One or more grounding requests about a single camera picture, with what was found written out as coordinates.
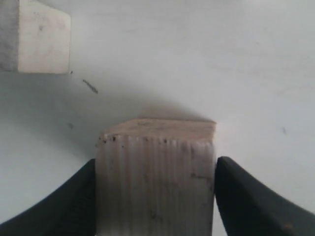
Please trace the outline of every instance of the light wooden block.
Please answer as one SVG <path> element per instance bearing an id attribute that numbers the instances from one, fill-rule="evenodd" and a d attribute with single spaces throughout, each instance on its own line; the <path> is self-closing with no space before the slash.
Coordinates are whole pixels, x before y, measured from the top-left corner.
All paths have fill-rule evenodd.
<path id="1" fill-rule="evenodd" d="M 35 0 L 0 0 L 0 70 L 69 71 L 71 17 Z"/>
<path id="2" fill-rule="evenodd" d="M 214 122 L 135 119 L 97 144 L 97 235 L 209 236 Z"/>

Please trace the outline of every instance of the wooden cube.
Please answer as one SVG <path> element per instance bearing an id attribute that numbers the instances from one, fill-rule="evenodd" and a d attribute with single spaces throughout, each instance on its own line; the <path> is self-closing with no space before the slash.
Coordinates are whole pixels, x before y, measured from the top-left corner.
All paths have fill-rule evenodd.
<path id="1" fill-rule="evenodd" d="M 209 236 L 214 122 L 135 119 L 97 144 L 100 236 Z"/>
<path id="2" fill-rule="evenodd" d="M 0 70 L 67 73 L 71 17 L 34 0 L 0 0 Z"/>

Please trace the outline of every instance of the wooden block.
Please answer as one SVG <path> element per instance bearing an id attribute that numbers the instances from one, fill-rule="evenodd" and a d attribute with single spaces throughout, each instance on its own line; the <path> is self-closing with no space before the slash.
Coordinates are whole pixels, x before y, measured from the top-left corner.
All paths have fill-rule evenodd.
<path id="1" fill-rule="evenodd" d="M 0 0 L 0 70 L 67 73 L 71 17 L 35 0 Z"/>
<path id="2" fill-rule="evenodd" d="M 97 144 L 97 235 L 209 236 L 214 122 L 135 119 Z"/>

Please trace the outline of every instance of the wood grain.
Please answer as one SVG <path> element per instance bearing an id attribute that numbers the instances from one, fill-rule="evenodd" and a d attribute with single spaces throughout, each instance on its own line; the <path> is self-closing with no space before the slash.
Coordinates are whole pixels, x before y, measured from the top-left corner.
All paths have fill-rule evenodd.
<path id="1" fill-rule="evenodd" d="M 214 130 L 214 122 L 135 119 L 103 132 L 98 235 L 211 235 Z"/>

